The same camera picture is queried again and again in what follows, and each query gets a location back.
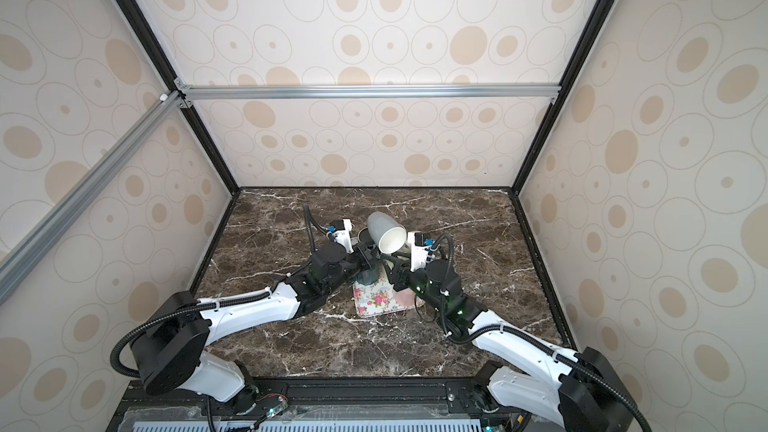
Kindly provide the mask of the grey mug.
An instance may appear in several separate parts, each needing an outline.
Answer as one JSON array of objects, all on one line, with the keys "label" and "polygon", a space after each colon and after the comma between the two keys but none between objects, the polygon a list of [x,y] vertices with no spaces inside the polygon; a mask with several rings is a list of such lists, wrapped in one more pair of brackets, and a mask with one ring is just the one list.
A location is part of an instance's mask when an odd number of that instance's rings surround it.
[{"label": "grey mug", "polygon": [[397,252],[407,241],[405,227],[383,212],[373,212],[368,216],[367,229],[376,247],[383,254]]}]

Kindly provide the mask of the dark teal mug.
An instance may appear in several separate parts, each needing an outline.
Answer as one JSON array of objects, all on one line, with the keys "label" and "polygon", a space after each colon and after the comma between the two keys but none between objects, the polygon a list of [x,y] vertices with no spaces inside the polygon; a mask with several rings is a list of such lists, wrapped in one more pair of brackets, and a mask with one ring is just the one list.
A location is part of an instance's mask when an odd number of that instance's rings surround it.
[{"label": "dark teal mug", "polygon": [[380,277],[380,270],[378,265],[374,265],[369,269],[361,271],[355,278],[355,282],[361,286],[370,286],[376,283]]}]

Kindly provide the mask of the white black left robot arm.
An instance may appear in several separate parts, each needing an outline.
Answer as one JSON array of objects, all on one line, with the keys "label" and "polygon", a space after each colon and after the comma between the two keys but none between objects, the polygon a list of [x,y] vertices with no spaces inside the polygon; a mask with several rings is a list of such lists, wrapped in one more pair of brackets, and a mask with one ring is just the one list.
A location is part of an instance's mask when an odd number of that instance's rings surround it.
[{"label": "white black left robot arm", "polygon": [[374,245],[359,243],[348,250],[332,242],[262,290],[205,300],[176,293],[152,318],[118,340],[110,365],[121,375],[139,379],[149,395],[182,389],[221,403],[248,396],[252,380],[245,367],[206,348],[234,333],[320,309],[340,286],[373,268],[379,256]]}]

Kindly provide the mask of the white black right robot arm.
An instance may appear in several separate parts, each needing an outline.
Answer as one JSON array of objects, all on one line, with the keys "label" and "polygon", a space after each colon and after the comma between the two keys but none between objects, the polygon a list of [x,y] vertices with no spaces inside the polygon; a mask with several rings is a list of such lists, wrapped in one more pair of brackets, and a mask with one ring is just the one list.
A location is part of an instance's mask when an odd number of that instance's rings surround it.
[{"label": "white black right robot arm", "polygon": [[504,360],[481,382],[493,401],[523,409],[566,431],[651,428],[617,373],[599,352],[556,346],[511,325],[463,292],[446,259],[414,269],[404,253],[381,257],[390,284],[409,289],[436,311],[446,339]]}]

